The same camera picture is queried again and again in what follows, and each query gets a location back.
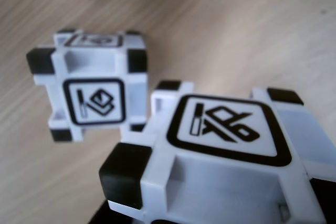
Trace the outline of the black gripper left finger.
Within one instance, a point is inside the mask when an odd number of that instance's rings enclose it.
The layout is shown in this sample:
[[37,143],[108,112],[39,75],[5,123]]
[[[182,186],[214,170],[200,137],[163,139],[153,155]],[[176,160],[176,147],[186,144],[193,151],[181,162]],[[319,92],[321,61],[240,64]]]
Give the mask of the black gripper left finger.
[[109,200],[104,202],[91,217],[89,223],[153,223],[144,222],[114,211],[109,206]]

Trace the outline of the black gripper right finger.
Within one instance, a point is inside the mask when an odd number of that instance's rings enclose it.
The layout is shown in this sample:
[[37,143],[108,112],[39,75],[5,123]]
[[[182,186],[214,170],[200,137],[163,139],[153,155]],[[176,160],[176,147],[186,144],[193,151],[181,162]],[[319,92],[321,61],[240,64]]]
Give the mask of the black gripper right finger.
[[311,186],[327,223],[335,224],[335,182],[311,179]]

